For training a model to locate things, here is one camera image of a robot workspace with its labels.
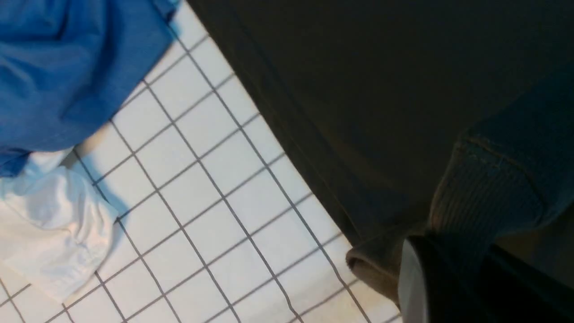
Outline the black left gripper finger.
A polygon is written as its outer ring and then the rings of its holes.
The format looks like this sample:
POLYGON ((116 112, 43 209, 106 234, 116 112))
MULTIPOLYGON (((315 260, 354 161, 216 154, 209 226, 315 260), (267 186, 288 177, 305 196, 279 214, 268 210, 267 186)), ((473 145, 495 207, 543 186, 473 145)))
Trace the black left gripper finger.
POLYGON ((398 284, 404 323, 571 323, 573 290, 492 247, 475 281, 453 271, 439 246, 404 240, 398 284))

